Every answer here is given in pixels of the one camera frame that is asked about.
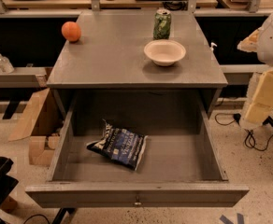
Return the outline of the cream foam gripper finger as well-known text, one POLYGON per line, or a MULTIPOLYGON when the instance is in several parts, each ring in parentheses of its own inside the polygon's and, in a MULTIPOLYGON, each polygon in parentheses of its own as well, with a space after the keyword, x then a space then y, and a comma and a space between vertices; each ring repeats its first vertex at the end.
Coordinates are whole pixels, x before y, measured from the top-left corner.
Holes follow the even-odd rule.
POLYGON ((239 124, 243 129, 255 129, 263 124, 272 110, 273 68, 251 77, 239 124))

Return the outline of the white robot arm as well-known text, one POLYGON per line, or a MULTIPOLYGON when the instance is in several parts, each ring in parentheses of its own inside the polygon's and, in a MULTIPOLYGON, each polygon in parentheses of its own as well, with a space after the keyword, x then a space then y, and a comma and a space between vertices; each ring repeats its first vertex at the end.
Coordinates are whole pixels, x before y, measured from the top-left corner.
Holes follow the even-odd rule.
POLYGON ((247 100, 241 111, 240 126, 253 130, 261 126, 273 110, 273 12, 262 26, 241 41, 237 48, 256 52, 258 60, 270 66, 270 69, 262 74, 252 75, 247 100))

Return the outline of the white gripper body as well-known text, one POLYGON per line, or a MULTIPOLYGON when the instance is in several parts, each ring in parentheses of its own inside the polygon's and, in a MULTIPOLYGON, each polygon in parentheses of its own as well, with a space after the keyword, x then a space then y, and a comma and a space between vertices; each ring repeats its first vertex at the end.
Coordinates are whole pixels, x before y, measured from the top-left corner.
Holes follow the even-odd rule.
POLYGON ((256 29, 245 39, 240 41, 237 45, 237 49, 245 52, 256 52, 259 32, 260 29, 256 29))

